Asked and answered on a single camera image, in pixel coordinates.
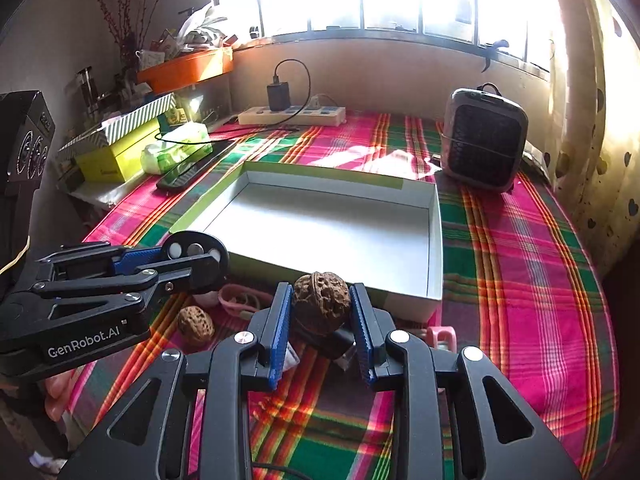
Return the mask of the person's hand fingertips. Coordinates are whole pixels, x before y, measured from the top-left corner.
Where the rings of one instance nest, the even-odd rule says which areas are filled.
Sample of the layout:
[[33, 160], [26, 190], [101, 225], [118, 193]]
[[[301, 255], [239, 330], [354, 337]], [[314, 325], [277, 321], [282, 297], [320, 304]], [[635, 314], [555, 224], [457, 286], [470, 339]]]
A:
[[76, 382], [84, 370], [83, 367], [76, 370], [68, 370], [62, 374], [47, 378], [43, 385], [46, 392], [44, 409], [52, 422], [59, 422], [70, 403], [70, 397], [74, 391]]

